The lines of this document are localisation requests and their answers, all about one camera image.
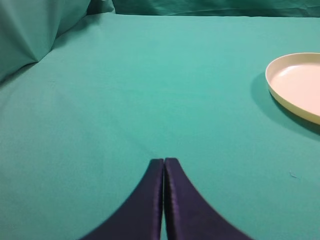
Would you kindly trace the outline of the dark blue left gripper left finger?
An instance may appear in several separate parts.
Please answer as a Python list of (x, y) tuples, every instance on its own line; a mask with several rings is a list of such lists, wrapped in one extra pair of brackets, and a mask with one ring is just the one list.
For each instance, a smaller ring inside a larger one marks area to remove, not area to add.
[(123, 204), (83, 240), (159, 240), (163, 216), (164, 160), (152, 159)]

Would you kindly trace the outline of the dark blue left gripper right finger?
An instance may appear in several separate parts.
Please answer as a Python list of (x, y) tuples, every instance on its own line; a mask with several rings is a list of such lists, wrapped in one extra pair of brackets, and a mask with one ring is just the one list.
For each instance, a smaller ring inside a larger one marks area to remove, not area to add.
[(250, 240), (201, 196), (179, 160), (164, 160), (164, 215), (169, 240)]

